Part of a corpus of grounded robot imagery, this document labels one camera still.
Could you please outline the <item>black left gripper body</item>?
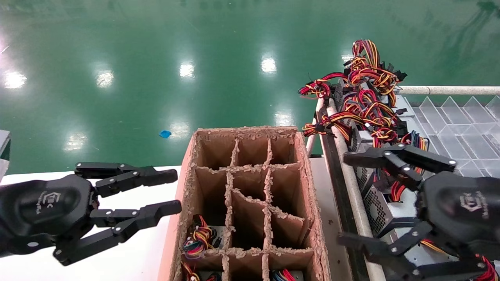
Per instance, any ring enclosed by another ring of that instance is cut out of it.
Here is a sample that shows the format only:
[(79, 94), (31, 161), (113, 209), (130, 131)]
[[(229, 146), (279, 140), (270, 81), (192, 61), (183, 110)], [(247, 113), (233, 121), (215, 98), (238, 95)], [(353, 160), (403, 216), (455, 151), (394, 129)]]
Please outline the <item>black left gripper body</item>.
[(1, 257), (32, 254), (82, 238), (99, 206), (90, 181), (76, 175), (1, 186)]

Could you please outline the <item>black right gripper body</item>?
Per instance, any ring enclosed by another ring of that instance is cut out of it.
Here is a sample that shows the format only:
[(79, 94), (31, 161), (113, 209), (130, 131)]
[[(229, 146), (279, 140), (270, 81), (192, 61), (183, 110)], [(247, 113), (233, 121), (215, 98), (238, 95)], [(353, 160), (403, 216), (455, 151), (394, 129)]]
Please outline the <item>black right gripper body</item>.
[(429, 239), (456, 254), (498, 254), (500, 180), (449, 171), (423, 181), (417, 216), (432, 226)]

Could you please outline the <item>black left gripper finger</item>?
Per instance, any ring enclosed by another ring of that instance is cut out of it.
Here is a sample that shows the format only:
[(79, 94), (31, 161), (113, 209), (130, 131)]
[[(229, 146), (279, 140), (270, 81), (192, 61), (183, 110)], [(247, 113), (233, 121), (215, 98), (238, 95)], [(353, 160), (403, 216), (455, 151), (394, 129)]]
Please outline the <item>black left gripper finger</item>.
[(93, 210), (86, 221), (91, 227), (105, 230), (59, 244), (53, 255), (63, 266), (71, 265), (123, 244), (138, 231), (156, 227), (162, 217), (176, 215), (181, 211), (182, 203), (179, 200), (147, 205), (139, 210)]
[(152, 166), (134, 167), (119, 162), (79, 162), (74, 173), (85, 179), (97, 179), (94, 189), (108, 197), (140, 186), (156, 186), (177, 181), (177, 171), (158, 171)]

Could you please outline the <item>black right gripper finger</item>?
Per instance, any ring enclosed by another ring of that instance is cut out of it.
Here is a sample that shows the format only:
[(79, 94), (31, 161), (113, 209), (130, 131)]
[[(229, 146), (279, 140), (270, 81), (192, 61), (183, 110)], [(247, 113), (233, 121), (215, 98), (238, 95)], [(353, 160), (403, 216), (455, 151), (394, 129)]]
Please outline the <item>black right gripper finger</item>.
[[(370, 263), (393, 271), (399, 281), (495, 281), (493, 260), (478, 251), (455, 247), (438, 237), (438, 231), (428, 222), (419, 222), (393, 243), (353, 233), (339, 234), (337, 241), (345, 247), (361, 251)], [(444, 263), (415, 265), (405, 254), (418, 244), (430, 245), (456, 257)]]
[(386, 148), (370, 148), (363, 153), (347, 152), (343, 162), (352, 167), (386, 170), (407, 189), (420, 191), (423, 177), (415, 167), (438, 174), (455, 171), (457, 162), (442, 155), (423, 151), (414, 146), (395, 144)]

